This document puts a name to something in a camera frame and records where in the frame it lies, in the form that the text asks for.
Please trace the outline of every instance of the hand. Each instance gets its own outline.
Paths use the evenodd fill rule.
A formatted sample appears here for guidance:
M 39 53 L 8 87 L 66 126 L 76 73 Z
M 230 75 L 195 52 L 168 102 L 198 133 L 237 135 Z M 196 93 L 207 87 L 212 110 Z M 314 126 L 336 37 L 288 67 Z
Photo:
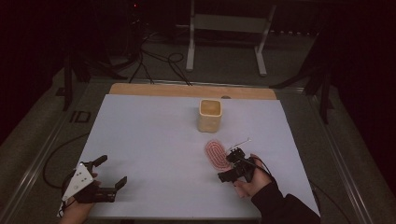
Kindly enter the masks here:
M 250 156 L 254 159 L 256 165 L 263 168 L 262 162 L 260 161 L 258 156 L 254 154 L 250 154 Z M 271 182 L 271 178 L 268 174 L 256 168 L 253 173 L 253 179 L 250 181 L 250 183 L 236 180 L 233 182 L 233 185 L 236 187 L 238 193 L 240 195 L 242 194 L 242 197 L 253 197 L 257 192 L 259 192 L 259 190 L 261 190 Z
M 92 177 L 97 177 L 98 174 L 92 174 Z M 93 184 L 100 185 L 99 181 L 94 180 Z M 83 223 L 94 207 L 94 203 L 78 203 L 75 198 L 71 197 L 67 200 L 67 208 L 64 210 L 64 215 L 59 224 L 78 224 Z

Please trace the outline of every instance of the metal frame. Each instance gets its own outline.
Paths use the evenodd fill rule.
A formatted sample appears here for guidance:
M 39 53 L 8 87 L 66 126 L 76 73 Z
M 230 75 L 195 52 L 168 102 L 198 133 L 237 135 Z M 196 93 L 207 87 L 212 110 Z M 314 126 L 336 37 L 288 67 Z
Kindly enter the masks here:
M 265 40 L 270 31 L 271 22 L 275 14 L 276 6 L 272 6 L 266 19 L 248 18 L 248 17 L 230 17 L 230 16 L 214 16 L 206 14 L 195 14 L 195 1 L 191 0 L 190 15 L 190 44 L 187 53 L 186 70 L 192 71 L 194 67 L 195 40 L 194 33 L 196 29 L 218 30 L 218 31 L 235 31 L 262 34 L 262 41 L 254 48 L 259 74 L 262 77 L 267 76 L 264 59 L 262 57 L 262 49 Z

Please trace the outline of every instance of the black cable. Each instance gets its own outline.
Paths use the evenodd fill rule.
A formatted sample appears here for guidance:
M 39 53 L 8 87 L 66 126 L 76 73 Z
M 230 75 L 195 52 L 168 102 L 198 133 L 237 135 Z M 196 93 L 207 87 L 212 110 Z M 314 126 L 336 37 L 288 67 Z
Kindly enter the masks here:
M 308 179 L 309 183 L 314 186 L 315 189 L 320 190 L 334 205 L 337 207 L 337 209 L 340 211 L 340 213 L 344 216 L 346 219 L 347 223 L 351 223 L 349 218 L 347 217 L 347 214 L 343 211 L 343 209 L 334 201 L 332 197 L 330 197 L 329 194 L 327 194 L 323 189 L 321 189 L 317 184 L 315 184 L 312 180 Z
M 140 67 L 143 66 L 143 68 L 145 69 L 145 73 L 146 73 L 146 78 L 149 79 L 151 84 L 154 84 L 154 81 L 152 79 L 152 77 L 149 74 L 149 70 L 147 69 L 147 67 L 143 64 L 143 53 L 147 54 L 148 56 L 157 59 L 161 62 L 164 63 L 168 63 L 169 66 L 171 67 L 171 69 L 174 71 L 174 73 L 176 75 L 178 75 L 187 85 L 192 86 L 192 84 L 188 81 L 188 79 L 186 78 L 186 76 L 184 75 L 184 73 L 181 71 L 180 67 L 177 65 L 177 63 L 183 61 L 184 56 L 181 53 L 172 53 L 170 54 L 168 57 L 162 56 L 160 54 L 156 54 L 156 53 L 152 53 L 149 52 L 147 50 L 144 50 L 142 48 L 143 44 L 149 40 L 149 38 L 153 35 L 156 35 L 157 33 L 153 33 L 151 35 L 148 35 L 146 38 L 144 38 L 144 40 L 142 41 L 142 43 L 140 44 L 140 48 L 139 48 L 139 66 L 136 68 L 136 70 L 134 71 L 134 73 L 132 74 L 129 83 L 132 82 L 132 79 L 134 79 L 134 76 L 137 74 L 137 72 L 140 70 Z M 180 56 L 180 58 L 178 60 L 173 60 L 172 57 L 174 56 Z
M 181 53 L 171 53 L 168 57 L 162 56 L 160 54 L 152 53 L 147 50 L 142 49 L 142 51 L 147 54 L 148 56 L 157 59 L 161 62 L 168 63 L 171 69 L 174 71 L 176 75 L 178 75 L 187 85 L 192 86 L 192 84 L 189 82 L 189 80 L 186 78 L 184 73 L 181 71 L 180 67 L 177 65 L 177 63 L 183 61 L 184 56 Z M 179 56 L 180 58 L 178 60 L 172 60 L 172 57 L 174 56 Z
M 69 141 L 67 141 L 67 142 L 65 142 L 65 143 L 63 143 L 63 144 L 61 144 L 61 145 L 59 145 L 58 147 L 56 147 L 56 148 L 49 154 L 49 156 L 48 156 L 47 159 L 46 159 L 46 162 L 44 163 L 44 167 L 43 167 L 43 179 L 44 179 L 44 182 L 46 182 L 47 185 L 49 185 L 50 187 L 52 187 L 52 188 L 54 188 L 54 189 L 62 189 L 62 188 L 63 188 L 63 187 L 61 187 L 61 186 L 56 186 L 56 185 L 54 185 L 54 184 L 51 184 L 51 183 L 48 181 L 47 177 L 46 177 L 46 170 L 47 170 L 47 166 L 48 166 L 48 164 L 49 164 L 49 162 L 50 162 L 50 159 L 51 159 L 51 158 L 53 157 L 53 155 L 54 155 L 57 151 L 59 151 L 59 149 L 61 149 L 62 147 L 64 147 L 64 146 L 66 146 L 67 144 L 70 144 L 70 143 L 72 143 L 72 142 L 78 140 L 79 138 L 82 138 L 82 137 L 84 137 L 84 136 L 87 136 L 88 134 L 90 134 L 90 133 L 84 133 L 84 134 L 82 134 L 82 135 L 80 135 L 80 136 L 77 136 L 77 137 L 75 137 L 75 138 L 70 139 Z
M 139 57 L 138 57 L 139 66 L 137 66 L 136 70 L 134 70 L 134 73 L 132 74 L 131 78 L 129 79 L 129 83 L 132 82 L 132 79 L 134 79 L 134 76 L 137 74 L 137 72 L 140 70 L 140 67 L 143 65 L 142 46 L 143 46 L 143 44 L 144 44 L 146 41 L 148 41 L 148 39 L 149 39 L 152 35 L 155 35 L 155 33 L 146 36 L 146 37 L 143 39 L 142 43 L 140 43 L 140 46 L 139 46 Z M 151 84 L 154 84 L 154 81 L 152 80 L 151 76 L 149 75 L 149 72 L 148 72 L 148 70 L 147 70 L 147 67 L 146 67 L 145 65 L 143 65 L 143 66 L 145 67 L 146 77 L 149 79 L 149 81 L 150 81 Z

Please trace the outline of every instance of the white table surface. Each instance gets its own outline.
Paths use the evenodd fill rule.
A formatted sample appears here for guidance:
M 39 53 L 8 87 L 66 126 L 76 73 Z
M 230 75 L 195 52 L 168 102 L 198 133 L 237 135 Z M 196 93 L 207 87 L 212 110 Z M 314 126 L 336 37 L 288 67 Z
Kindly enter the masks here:
M 221 100 L 219 131 L 200 133 L 200 100 L 106 96 L 80 160 L 107 155 L 106 162 L 93 168 L 101 187 L 113 187 L 124 176 L 128 183 L 114 203 L 98 203 L 91 217 L 260 218 L 249 198 L 239 198 L 231 183 L 220 182 L 204 153 L 211 139 L 228 148 L 248 137 L 252 141 L 241 146 L 247 156 L 262 158 L 284 195 L 295 195 L 319 214 L 279 101 Z

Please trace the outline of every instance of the table leg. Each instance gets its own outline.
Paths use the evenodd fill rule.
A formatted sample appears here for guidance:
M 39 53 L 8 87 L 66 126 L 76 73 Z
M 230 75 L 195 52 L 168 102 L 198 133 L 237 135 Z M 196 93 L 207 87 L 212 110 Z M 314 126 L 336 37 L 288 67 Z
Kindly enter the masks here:
M 259 74 L 261 77 L 267 76 L 267 70 L 265 69 L 265 63 L 264 63 L 264 59 L 262 57 L 262 49 L 264 48 L 265 40 L 267 39 L 267 36 L 270 32 L 271 21 L 272 21 L 272 18 L 274 17 L 275 9 L 276 9 L 276 6 L 271 7 L 271 11 L 268 15 L 264 31 L 262 32 L 262 41 L 260 42 L 259 46 L 256 46 L 254 48 L 254 52 L 256 54 L 257 65 L 259 66 Z
M 194 54 L 195 54 L 195 42 L 194 42 L 194 0 L 191 0 L 191 14 L 190 14 L 190 44 L 189 44 L 189 52 L 187 53 L 187 65 L 186 70 L 188 72 L 192 71 L 194 67 Z

